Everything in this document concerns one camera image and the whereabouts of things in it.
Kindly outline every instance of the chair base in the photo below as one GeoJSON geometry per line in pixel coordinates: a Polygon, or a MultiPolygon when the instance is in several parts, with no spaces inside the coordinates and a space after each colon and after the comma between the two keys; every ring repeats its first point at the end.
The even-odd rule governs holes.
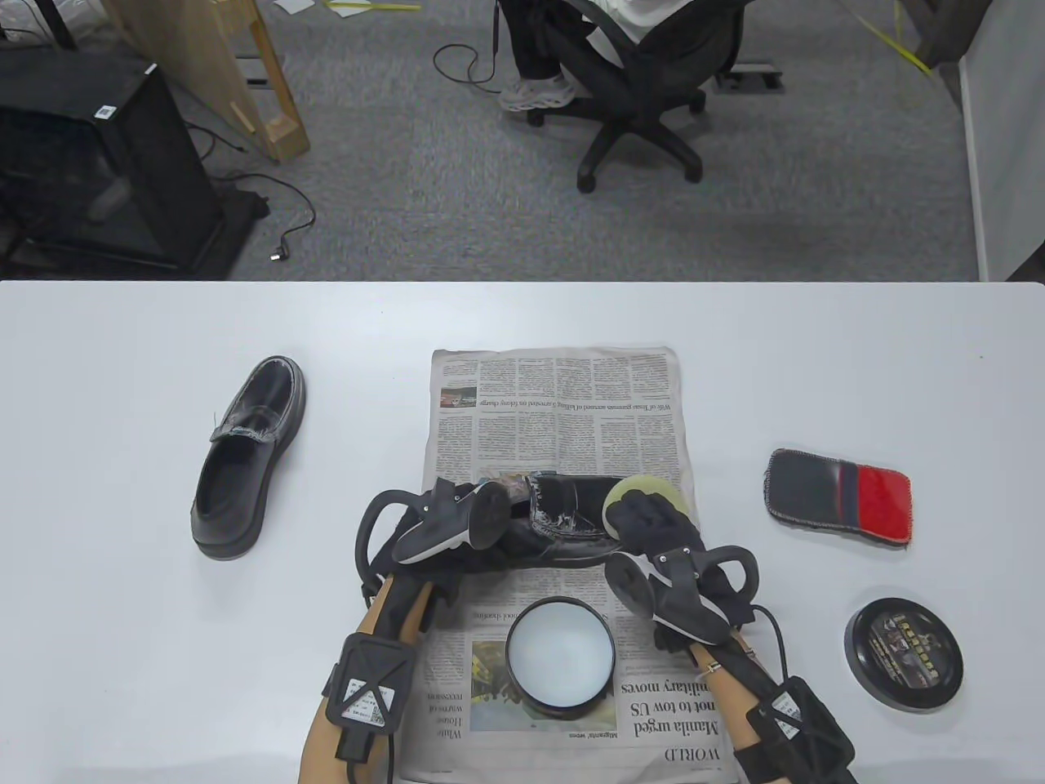
{"type": "MultiPolygon", "coordinates": [[[[704,110],[705,100],[706,95],[703,91],[698,91],[690,101],[690,111],[699,114],[704,110]]],[[[668,153],[682,164],[687,181],[697,183],[704,176],[704,164],[700,156],[678,134],[659,120],[650,123],[640,122],[635,117],[607,119],[605,107],[593,98],[577,98],[568,106],[559,109],[531,109],[527,112],[526,119],[534,128],[540,128],[544,124],[544,116],[549,114],[602,122],[602,128],[591,141],[591,146],[581,159],[581,165],[577,167],[577,189],[582,193],[595,190],[596,168],[624,134],[635,134],[668,153]]]]}

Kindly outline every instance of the yellow sponge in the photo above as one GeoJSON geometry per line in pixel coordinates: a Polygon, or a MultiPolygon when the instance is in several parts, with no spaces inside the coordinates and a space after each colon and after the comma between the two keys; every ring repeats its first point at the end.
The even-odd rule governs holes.
{"type": "Polygon", "coordinates": [[[669,482],[667,479],[660,479],[659,477],[628,477],[627,479],[622,479],[606,495],[606,500],[602,503],[602,525],[606,529],[606,533],[612,536],[614,539],[621,538],[609,522],[606,520],[606,510],[609,505],[620,501],[624,498],[624,493],[628,490],[642,490],[647,495],[652,495],[653,493],[659,493],[664,495],[668,503],[675,507],[678,511],[684,514],[687,517],[692,520],[690,514],[690,509],[686,503],[686,499],[682,498],[682,493],[669,482]]]}

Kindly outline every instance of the red and black sponge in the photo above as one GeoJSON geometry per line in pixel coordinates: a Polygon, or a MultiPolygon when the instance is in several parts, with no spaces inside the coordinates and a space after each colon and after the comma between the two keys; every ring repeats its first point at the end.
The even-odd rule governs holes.
{"type": "Polygon", "coordinates": [[[766,469],[765,499],[785,523],[901,547],[911,540],[911,483],[899,471],[777,449],[766,469]]]}

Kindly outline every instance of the shoe polish tin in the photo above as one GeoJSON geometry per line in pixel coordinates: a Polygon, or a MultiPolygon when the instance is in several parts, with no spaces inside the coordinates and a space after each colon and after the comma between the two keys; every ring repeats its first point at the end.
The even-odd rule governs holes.
{"type": "Polygon", "coordinates": [[[602,616],[566,596],[524,609],[505,641],[512,686],[531,710],[551,718],[580,718],[595,709],[609,691],[616,659],[602,616]]]}
{"type": "Polygon", "coordinates": [[[933,711],[958,693],[958,641],[933,613],[909,599],[877,599],[845,627],[845,658],[876,699],[911,713],[933,711]]]}

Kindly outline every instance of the label sticker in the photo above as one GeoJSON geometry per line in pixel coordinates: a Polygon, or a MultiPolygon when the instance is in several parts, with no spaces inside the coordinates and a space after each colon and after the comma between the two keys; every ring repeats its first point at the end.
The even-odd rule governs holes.
{"type": "MultiPolygon", "coordinates": [[[[348,687],[345,689],[345,699],[355,694],[359,689],[365,686],[365,682],[359,681],[356,677],[350,678],[348,682],[348,687]]],[[[386,709],[392,708],[392,699],[395,697],[395,689],[390,689],[387,686],[378,686],[381,690],[381,699],[385,700],[386,709]]],[[[345,718],[354,719],[356,721],[362,721],[365,724],[373,724],[374,727],[385,727],[385,717],[381,716],[381,711],[377,707],[377,700],[374,698],[374,693],[368,691],[357,700],[352,702],[342,714],[345,718]]]]}
{"type": "MultiPolygon", "coordinates": [[[[776,699],[773,700],[773,710],[780,711],[785,716],[790,716],[795,721],[802,721],[802,712],[798,710],[798,705],[791,698],[791,695],[787,692],[781,694],[776,699]]],[[[788,740],[791,740],[795,735],[798,734],[797,727],[791,727],[791,724],[786,721],[781,721],[776,719],[776,727],[781,729],[781,732],[787,736],[788,740]]]]}
{"type": "Polygon", "coordinates": [[[890,679],[910,689],[930,689],[950,671],[939,636],[916,614],[882,613],[870,624],[870,649],[890,679]]]}

